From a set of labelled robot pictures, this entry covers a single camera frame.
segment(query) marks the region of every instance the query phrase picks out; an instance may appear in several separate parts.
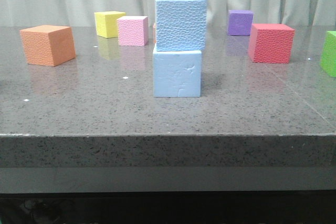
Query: yellow cube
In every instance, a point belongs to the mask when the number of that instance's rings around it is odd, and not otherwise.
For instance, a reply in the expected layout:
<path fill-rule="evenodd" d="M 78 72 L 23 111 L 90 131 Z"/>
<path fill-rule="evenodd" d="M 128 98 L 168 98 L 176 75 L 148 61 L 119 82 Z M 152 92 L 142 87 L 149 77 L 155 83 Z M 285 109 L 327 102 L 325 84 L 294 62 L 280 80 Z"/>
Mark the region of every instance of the yellow cube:
<path fill-rule="evenodd" d="M 104 38 L 117 37 L 117 19 L 125 15 L 126 13 L 115 11 L 95 13 L 97 35 Z"/>

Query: cube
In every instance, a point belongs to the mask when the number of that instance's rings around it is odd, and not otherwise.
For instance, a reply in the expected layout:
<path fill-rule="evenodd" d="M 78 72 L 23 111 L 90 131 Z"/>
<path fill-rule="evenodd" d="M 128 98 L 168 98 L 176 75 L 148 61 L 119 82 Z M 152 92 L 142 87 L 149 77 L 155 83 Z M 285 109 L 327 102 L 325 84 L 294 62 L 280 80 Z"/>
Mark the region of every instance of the cube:
<path fill-rule="evenodd" d="M 229 10 L 227 34 L 234 36 L 249 36 L 253 21 L 250 10 Z"/>
<path fill-rule="evenodd" d="M 327 31 L 320 66 L 331 77 L 336 77 L 336 31 Z"/>
<path fill-rule="evenodd" d="M 206 0 L 155 0 L 157 51 L 205 47 Z"/>
<path fill-rule="evenodd" d="M 104 38 L 114 38 L 118 36 L 117 19 L 125 16 L 126 13 L 109 11 L 109 12 L 96 12 L 96 30 L 97 35 Z"/>
<path fill-rule="evenodd" d="M 119 46 L 144 46 L 148 42 L 148 17 L 123 16 L 117 19 Z"/>
<path fill-rule="evenodd" d="M 248 55 L 253 62 L 289 63 L 294 33 L 284 24 L 252 24 Z"/>
<path fill-rule="evenodd" d="M 153 50 L 155 97 L 200 97 L 202 52 Z"/>
<path fill-rule="evenodd" d="M 28 64 L 54 67 L 76 57 L 71 27 L 42 25 L 20 35 Z"/>
<path fill-rule="evenodd" d="M 156 43 L 156 23 L 153 25 L 153 42 Z"/>

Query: red cube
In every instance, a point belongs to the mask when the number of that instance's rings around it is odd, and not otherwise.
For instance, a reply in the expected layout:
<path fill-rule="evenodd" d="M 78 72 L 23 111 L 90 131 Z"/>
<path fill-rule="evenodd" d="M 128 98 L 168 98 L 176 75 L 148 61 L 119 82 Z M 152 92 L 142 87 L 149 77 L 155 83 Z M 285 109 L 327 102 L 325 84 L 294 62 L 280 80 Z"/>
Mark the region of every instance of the red cube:
<path fill-rule="evenodd" d="M 252 24 L 248 55 L 253 62 L 289 63 L 294 33 L 284 24 Z"/>

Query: purple cube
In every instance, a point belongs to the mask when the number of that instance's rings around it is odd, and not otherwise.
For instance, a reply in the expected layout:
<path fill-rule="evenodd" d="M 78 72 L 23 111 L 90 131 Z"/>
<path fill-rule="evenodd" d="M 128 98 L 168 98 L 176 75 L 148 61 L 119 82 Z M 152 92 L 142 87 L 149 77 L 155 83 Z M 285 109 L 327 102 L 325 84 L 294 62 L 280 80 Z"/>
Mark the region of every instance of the purple cube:
<path fill-rule="evenodd" d="M 250 10 L 229 10 L 227 34 L 236 36 L 249 36 L 253 12 Z"/>

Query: green cube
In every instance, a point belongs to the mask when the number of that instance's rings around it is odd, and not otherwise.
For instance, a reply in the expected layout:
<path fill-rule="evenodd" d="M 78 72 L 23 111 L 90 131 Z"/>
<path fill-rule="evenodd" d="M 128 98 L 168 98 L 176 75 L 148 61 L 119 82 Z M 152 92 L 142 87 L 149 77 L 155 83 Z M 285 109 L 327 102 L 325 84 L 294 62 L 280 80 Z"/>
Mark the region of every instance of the green cube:
<path fill-rule="evenodd" d="M 320 65 L 331 77 L 336 77 L 336 31 L 327 31 Z"/>

